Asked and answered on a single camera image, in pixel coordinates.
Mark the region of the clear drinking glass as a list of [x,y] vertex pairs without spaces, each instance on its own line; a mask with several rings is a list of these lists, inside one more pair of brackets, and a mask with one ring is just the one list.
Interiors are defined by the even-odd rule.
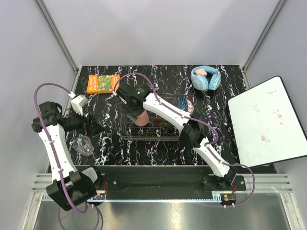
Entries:
[[80,154],[84,156],[90,156],[94,152],[94,147],[91,140],[87,136],[80,136],[75,139],[73,143],[73,148]]

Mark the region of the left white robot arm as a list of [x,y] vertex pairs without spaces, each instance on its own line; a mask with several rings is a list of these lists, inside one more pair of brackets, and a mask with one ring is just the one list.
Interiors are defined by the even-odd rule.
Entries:
[[35,105],[38,117],[33,119],[32,130],[39,134],[49,158],[52,184],[47,194],[63,210],[69,211],[96,195],[104,179],[95,166],[79,171],[72,162],[65,135],[78,131],[86,137],[97,135],[103,128],[92,115],[83,116],[72,112],[62,115],[62,106],[47,101]]

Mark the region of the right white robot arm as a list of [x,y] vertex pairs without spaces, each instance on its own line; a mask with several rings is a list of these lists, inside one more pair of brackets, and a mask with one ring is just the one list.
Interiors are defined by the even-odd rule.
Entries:
[[127,83],[114,92],[123,104],[122,110],[135,121],[144,111],[152,112],[179,131],[179,142],[187,149],[196,152],[218,177],[218,185],[224,190],[235,184],[236,172],[212,146],[217,142],[218,134],[213,127],[203,122],[198,114],[183,111],[165,101],[148,84],[134,88]]

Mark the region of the wire dish rack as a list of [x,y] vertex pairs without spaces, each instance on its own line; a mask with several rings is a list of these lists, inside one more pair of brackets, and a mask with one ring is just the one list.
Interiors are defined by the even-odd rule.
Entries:
[[[171,94],[163,93],[160,96],[168,103],[177,106],[181,98],[189,100],[193,106],[193,111],[197,111],[197,99],[192,94]],[[179,131],[162,117],[150,111],[147,112],[149,123],[145,126],[137,126],[123,112],[120,120],[120,136],[124,140],[143,141],[178,141]]]

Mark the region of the blue triangle pattern bowl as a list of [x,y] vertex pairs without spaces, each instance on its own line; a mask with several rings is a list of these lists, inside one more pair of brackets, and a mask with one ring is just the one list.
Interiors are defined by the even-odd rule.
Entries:
[[191,114],[194,112],[194,106],[192,102],[185,97],[179,99],[177,103],[177,108],[179,108],[182,111],[189,112]]

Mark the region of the small pink cup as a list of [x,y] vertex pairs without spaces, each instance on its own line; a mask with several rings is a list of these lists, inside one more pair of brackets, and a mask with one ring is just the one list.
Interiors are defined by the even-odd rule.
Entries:
[[138,127],[144,127],[149,123],[149,116],[146,110],[144,110],[134,121],[134,124]]

